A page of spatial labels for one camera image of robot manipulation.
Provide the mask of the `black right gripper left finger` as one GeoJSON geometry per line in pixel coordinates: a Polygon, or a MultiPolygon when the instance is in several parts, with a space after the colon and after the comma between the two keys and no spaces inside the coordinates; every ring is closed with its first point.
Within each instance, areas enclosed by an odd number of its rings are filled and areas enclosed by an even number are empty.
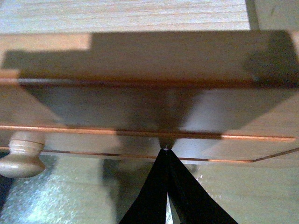
{"type": "Polygon", "coordinates": [[[121,224],[164,224],[169,180],[166,150],[161,149],[146,181],[121,224]]]}

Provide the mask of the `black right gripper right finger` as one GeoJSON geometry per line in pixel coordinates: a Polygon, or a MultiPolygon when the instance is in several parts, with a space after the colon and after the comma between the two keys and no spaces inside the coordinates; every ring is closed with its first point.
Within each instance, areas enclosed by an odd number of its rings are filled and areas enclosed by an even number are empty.
{"type": "Polygon", "coordinates": [[[172,150],[167,150],[167,162],[169,195],[184,224],[237,223],[211,198],[172,150]]]}

